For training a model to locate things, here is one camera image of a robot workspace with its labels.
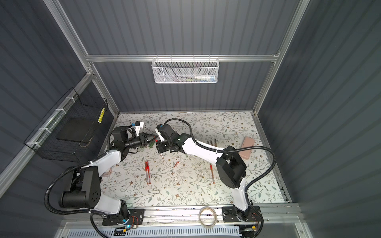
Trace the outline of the floral patterned table mat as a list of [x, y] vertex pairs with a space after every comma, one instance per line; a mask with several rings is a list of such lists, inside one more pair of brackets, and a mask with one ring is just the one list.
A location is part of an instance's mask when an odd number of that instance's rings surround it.
[[[210, 144], [216, 138], [217, 147], [240, 148], [246, 137], [261, 145], [258, 130], [250, 112], [200, 113], [140, 113], [120, 114], [116, 126], [144, 122], [144, 132], [154, 133], [156, 126], [168, 119], [182, 119], [191, 125], [195, 138]], [[188, 133], [189, 127], [179, 121], [168, 123], [178, 133]], [[102, 192], [126, 201], [130, 207], [228, 205], [233, 203], [229, 187], [219, 178], [213, 167], [212, 182], [209, 163], [183, 153], [158, 154], [156, 146], [140, 148], [112, 167], [112, 174], [101, 180]], [[146, 184], [145, 161], [149, 162], [151, 184]]]

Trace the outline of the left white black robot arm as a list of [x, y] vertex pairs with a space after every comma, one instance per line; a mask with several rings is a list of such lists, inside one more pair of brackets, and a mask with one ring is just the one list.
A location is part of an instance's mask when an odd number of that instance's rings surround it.
[[[69, 167], [52, 181], [44, 195], [46, 209], [58, 215], [96, 214], [126, 224], [132, 217], [126, 202], [103, 194], [100, 183], [102, 175], [113, 166], [156, 140], [156, 135], [143, 133], [142, 128], [142, 122], [114, 128], [107, 137], [108, 145], [100, 157]], [[50, 203], [50, 194], [61, 179], [65, 179], [66, 187], [59, 199], [60, 208], [57, 209]]]

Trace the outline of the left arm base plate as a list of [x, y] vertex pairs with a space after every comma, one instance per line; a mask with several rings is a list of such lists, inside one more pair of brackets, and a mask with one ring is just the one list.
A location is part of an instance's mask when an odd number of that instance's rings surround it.
[[108, 215], [103, 219], [103, 226], [122, 226], [123, 224], [138, 226], [142, 225], [144, 219], [144, 209], [121, 210], [118, 214]]

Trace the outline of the clear tape roll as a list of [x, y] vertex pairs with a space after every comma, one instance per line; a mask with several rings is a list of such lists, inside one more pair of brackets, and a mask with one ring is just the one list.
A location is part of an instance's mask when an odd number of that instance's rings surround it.
[[217, 223], [217, 213], [213, 208], [205, 206], [199, 211], [198, 221], [202, 227], [211, 229]]

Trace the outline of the small clear plastic box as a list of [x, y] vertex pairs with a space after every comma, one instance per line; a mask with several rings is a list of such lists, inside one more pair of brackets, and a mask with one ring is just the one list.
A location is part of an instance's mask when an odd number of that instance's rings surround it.
[[109, 170], [107, 170], [107, 171], [105, 171], [102, 175], [101, 175], [101, 177], [108, 177], [108, 176], [110, 176], [111, 174], [112, 174], [112, 168], [110, 168]]

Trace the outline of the green pen cap one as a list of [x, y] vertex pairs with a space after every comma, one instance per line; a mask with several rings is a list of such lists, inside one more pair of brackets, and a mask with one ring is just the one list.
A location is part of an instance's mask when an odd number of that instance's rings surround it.
[[149, 146], [149, 148], [152, 148], [153, 146], [154, 146], [154, 144], [155, 144], [155, 142], [154, 141], [152, 141], [148, 146]]

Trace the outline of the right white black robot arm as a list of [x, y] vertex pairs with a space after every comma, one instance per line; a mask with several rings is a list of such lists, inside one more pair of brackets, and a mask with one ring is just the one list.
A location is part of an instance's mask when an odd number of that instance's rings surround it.
[[[170, 121], [179, 121], [189, 127], [189, 133], [178, 134], [168, 125]], [[182, 119], [168, 119], [164, 124], [160, 124], [155, 129], [159, 141], [156, 143], [159, 154], [164, 152], [181, 152], [187, 155], [197, 156], [216, 166], [220, 180], [224, 185], [231, 189], [234, 203], [233, 207], [236, 216], [240, 221], [248, 221], [252, 213], [259, 215], [252, 203], [250, 203], [248, 190], [251, 185], [264, 178], [269, 174], [276, 165], [275, 153], [268, 147], [249, 146], [236, 149], [232, 146], [219, 148], [208, 145], [197, 140], [192, 132], [191, 125]], [[270, 167], [260, 176], [246, 183], [247, 166], [239, 152], [251, 150], [264, 150], [272, 155]]]

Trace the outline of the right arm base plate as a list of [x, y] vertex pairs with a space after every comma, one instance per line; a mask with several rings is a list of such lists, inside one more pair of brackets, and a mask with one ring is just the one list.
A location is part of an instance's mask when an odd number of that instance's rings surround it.
[[241, 211], [235, 206], [222, 207], [222, 216], [225, 223], [254, 222], [259, 223], [263, 216], [259, 206], [250, 205], [247, 210]]

